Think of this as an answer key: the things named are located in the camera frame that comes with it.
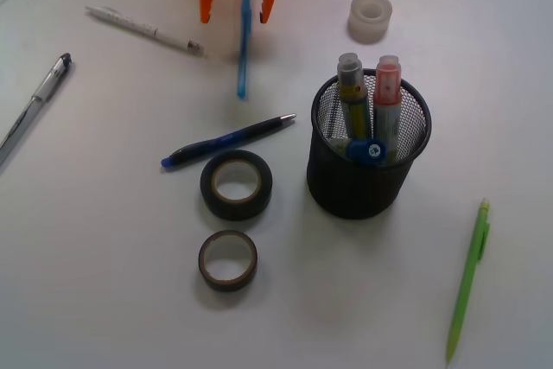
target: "brown tape roll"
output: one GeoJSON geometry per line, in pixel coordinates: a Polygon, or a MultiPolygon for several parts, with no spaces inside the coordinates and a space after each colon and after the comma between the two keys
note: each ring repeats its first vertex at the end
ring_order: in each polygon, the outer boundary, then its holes
{"type": "Polygon", "coordinates": [[[231,150],[214,157],[201,172],[200,191],[209,210],[227,220],[246,220],[260,214],[269,205],[273,188],[270,168],[261,157],[250,151],[231,150]],[[257,187],[243,199],[227,199],[216,187],[216,177],[232,164],[249,166],[257,176],[257,187]]]}
{"type": "Polygon", "coordinates": [[[257,270],[257,249],[253,241],[242,232],[236,231],[219,231],[206,239],[206,242],[200,248],[198,255],[198,266],[200,274],[206,280],[207,285],[217,291],[236,291],[246,286],[255,276],[257,270]],[[209,257],[209,251],[216,244],[241,244],[245,246],[251,254],[251,262],[246,271],[236,278],[231,280],[222,280],[213,277],[206,268],[206,259],[209,257]]]}

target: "clear tape roll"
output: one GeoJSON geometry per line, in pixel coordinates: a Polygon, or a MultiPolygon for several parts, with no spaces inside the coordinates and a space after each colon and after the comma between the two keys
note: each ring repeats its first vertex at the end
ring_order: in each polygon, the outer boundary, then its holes
{"type": "Polygon", "coordinates": [[[352,38],[361,43],[381,40],[390,24],[389,0],[353,0],[348,27],[352,38]]]}

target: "ballpoint pen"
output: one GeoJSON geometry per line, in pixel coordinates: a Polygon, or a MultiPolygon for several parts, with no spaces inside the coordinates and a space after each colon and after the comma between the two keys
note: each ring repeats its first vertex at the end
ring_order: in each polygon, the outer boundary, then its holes
{"type": "Polygon", "coordinates": [[[148,36],[153,38],[160,43],[164,43],[173,48],[178,48],[182,51],[188,52],[191,55],[196,56],[205,56],[204,48],[197,42],[194,41],[181,41],[172,36],[164,34],[159,28],[149,26],[143,23],[137,23],[121,15],[116,10],[110,8],[91,8],[90,6],[85,7],[92,16],[97,17],[103,21],[113,23],[121,28],[132,30],[138,34],[148,36]]]}
{"type": "Polygon", "coordinates": [[[473,284],[474,273],[476,272],[476,264],[482,259],[484,249],[486,248],[487,234],[490,230],[490,224],[487,223],[489,210],[490,202],[487,199],[483,199],[482,203],[480,203],[478,217],[476,218],[473,238],[468,249],[467,262],[465,263],[465,270],[461,279],[459,294],[457,295],[457,303],[455,304],[453,319],[449,328],[446,364],[449,364],[453,358],[457,343],[461,337],[461,329],[465,312],[467,311],[468,297],[470,296],[470,288],[473,284]]]}
{"type": "Polygon", "coordinates": [[[213,153],[214,151],[222,150],[225,147],[243,143],[246,140],[250,140],[271,130],[277,129],[283,125],[284,122],[295,117],[295,114],[289,114],[288,116],[272,118],[271,120],[246,127],[245,129],[234,131],[226,136],[206,140],[205,142],[189,144],[188,146],[177,150],[171,156],[163,159],[162,166],[164,168],[172,168],[174,166],[178,166],[179,164],[190,162],[195,158],[213,153]]]}
{"type": "Polygon", "coordinates": [[[251,33],[251,0],[242,0],[242,33],[238,59],[238,97],[245,99],[248,86],[248,47],[251,33]]]}
{"type": "Polygon", "coordinates": [[[33,122],[33,119],[39,113],[44,103],[47,102],[54,93],[58,81],[67,72],[71,65],[71,55],[63,54],[54,64],[46,78],[42,81],[31,100],[27,103],[21,115],[17,118],[11,127],[8,135],[0,143],[0,164],[4,162],[8,154],[13,150],[17,141],[21,138],[23,132],[33,122]]]}

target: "black pen holder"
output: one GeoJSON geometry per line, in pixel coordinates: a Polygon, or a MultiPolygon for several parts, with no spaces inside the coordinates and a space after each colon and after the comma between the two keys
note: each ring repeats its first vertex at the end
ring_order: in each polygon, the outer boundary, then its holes
{"type": "MultiPolygon", "coordinates": [[[[372,95],[376,72],[373,69],[365,69],[364,72],[373,124],[372,95]]],[[[330,138],[347,137],[338,77],[330,79],[315,96],[311,109],[313,134],[308,185],[317,203],[333,215],[365,219],[384,211],[396,199],[411,164],[429,142],[432,122],[423,97],[404,80],[401,81],[401,93],[397,160],[378,166],[361,166],[342,156],[328,142],[330,138]]]]}

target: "pink highlighter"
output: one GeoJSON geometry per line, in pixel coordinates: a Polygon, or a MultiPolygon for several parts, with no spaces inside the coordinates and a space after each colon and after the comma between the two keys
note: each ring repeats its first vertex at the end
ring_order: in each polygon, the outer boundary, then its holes
{"type": "Polygon", "coordinates": [[[397,160],[399,121],[401,118],[401,65],[394,55],[385,55],[377,65],[374,91],[374,138],[386,147],[386,162],[397,160]]]}

